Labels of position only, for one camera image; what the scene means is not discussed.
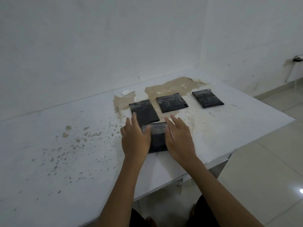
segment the leg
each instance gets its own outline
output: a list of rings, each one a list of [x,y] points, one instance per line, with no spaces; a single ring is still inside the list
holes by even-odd
[[[131,209],[131,220],[129,222],[129,226],[149,227],[149,224],[137,211]]]
[[[187,227],[194,226],[220,227],[203,195],[197,201],[194,215],[187,221]]]

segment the white wall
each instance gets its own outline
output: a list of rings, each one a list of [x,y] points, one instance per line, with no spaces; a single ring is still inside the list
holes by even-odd
[[[255,96],[285,84],[303,54],[303,0],[209,0],[199,68]]]
[[[208,0],[0,0],[0,120],[199,61]]]

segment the table surface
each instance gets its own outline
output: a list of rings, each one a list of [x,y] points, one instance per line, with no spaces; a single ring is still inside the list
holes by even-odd
[[[114,98],[123,101],[122,92],[130,90],[135,93],[126,98],[135,94],[135,102],[147,99],[161,86],[146,87],[179,77],[209,83],[192,85],[181,78],[184,83],[162,86],[166,93],[183,93],[189,107],[175,114],[190,126],[197,155],[205,164],[294,120],[197,69],[188,69],[2,121],[0,226],[75,227],[96,218],[121,169],[119,130],[131,116],[130,109],[114,107]],[[203,109],[191,91],[207,88],[225,105]],[[185,174],[168,152],[148,154],[134,198]]]

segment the white tiled floor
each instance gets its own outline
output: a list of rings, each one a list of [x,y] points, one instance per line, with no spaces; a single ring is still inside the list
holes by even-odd
[[[265,226],[303,226],[303,85],[262,101],[297,121],[239,148],[218,179]],[[182,188],[170,185],[134,206],[158,226],[185,226],[200,195],[189,180]]]

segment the wall baseboard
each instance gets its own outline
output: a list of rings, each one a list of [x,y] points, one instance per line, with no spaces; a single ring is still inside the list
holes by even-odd
[[[282,85],[280,87],[276,87],[276,88],[274,88],[274,89],[272,89],[272,90],[270,90],[268,92],[264,92],[264,93],[262,93],[260,95],[254,96],[254,98],[261,101],[261,100],[263,100],[263,99],[265,99],[267,97],[270,97],[271,95],[274,95],[274,94],[277,94],[277,93],[279,93],[281,91],[285,91],[287,89],[293,88],[294,87],[294,82],[295,81],[292,81],[292,82],[284,84],[284,85]],[[297,84],[301,84],[301,83],[303,83],[303,78],[300,78],[300,79],[297,80]]]

